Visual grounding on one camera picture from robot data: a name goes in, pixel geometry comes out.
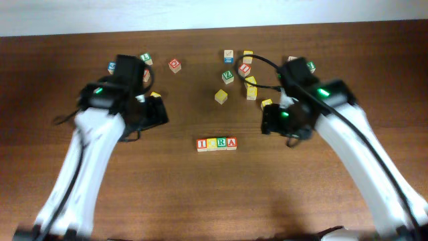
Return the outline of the green R block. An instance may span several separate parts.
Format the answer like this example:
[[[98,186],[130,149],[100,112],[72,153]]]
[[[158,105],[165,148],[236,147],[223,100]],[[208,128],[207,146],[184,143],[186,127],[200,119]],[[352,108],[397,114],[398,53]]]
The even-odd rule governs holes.
[[[226,149],[227,149],[227,138],[217,137],[217,150],[226,150]]]

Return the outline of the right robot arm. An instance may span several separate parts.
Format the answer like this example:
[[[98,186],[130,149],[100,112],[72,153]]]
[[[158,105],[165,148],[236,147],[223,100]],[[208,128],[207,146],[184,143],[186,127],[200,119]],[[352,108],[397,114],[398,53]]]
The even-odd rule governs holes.
[[[322,83],[305,58],[275,67],[280,103],[264,107],[263,134],[278,133],[293,148],[318,133],[338,155],[373,218],[373,233],[343,227],[319,240],[426,240],[427,201],[400,174],[376,138],[363,109],[342,80]]]

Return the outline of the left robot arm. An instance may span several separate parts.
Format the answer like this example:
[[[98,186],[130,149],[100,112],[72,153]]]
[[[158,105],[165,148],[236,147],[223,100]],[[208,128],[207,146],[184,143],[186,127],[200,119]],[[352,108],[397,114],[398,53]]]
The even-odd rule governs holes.
[[[141,58],[118,55],[111,75],[87,84],[77,110],[63,119],[75,129],[64,163],[33,228],[16,229],[14,240],[89,240],[94,211],[110,156],[130,135],[168,123],[159,96],[149,96],[154,78]]]

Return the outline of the yellow C block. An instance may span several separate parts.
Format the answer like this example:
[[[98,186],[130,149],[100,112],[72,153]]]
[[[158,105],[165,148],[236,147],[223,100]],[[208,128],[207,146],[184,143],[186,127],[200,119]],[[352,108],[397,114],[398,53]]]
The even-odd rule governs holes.
[[[216,151],[217,150],[217,138],[207,139],[207,150]]]

